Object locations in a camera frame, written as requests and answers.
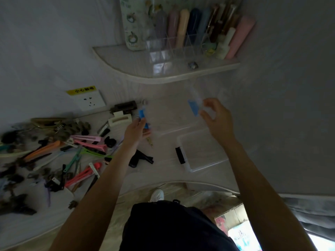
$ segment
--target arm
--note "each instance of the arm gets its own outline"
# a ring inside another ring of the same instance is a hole
[[[126,129],[121,148],[58,232],[49,251],[98,251],[105,237],[131,157],[142,137],[145,118]]]
[[[245,210],[263,250],[316,250],[299,221],[236,140],[229,110],[217,99],[205,99],[204,105],[216,112],[214,120],[203,110],[199,113],[229,158]]]

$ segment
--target white shelf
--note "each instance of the white shelf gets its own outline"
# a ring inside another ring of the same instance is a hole
[[[186,62],[178,66],[178,71],[164,76],[155,76],[152,63],[149,63],[148,52],[131,51],[125,45],[93,47],[94,55],[107,68],[108,72],[128,81],[141,84],[165,84],[174,81],[196,78],[202,75],[236,69],[237,58],[220,60],[214,57],[202,57],[195,60],[198,69],[191,70]]]

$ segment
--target white sneaker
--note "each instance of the white sneaker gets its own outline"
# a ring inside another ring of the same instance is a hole
[[[158,202],[164,200],[164,192],[161,189],[156,189],[151,195],[150,202]]]

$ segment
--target person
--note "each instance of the person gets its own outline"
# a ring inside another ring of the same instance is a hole
[[[199,114],[229,158],[245,210],[262,250],[316,250],[299,221],[235,138],[230,111],[215,98],[205,99],[204,106],[216,112],[215,119],[205,111]],[[99,250],[128,163],[140,140],[150,135],[150,131],[144,129],[145,122],[145,118],[135,120],[127,127],[124,142],[110,166],[61,227],[50,251]],[[120,250],[235,251],[238,248],[200,210],[160,200],[132,207]]]

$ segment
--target electrical outlet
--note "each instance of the electrical outlet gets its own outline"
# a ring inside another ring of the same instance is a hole
[[[103,101],[103,97],[98,90],[73,95],[71,98],[82,111],[88,111],[106,106],[105,102]]]

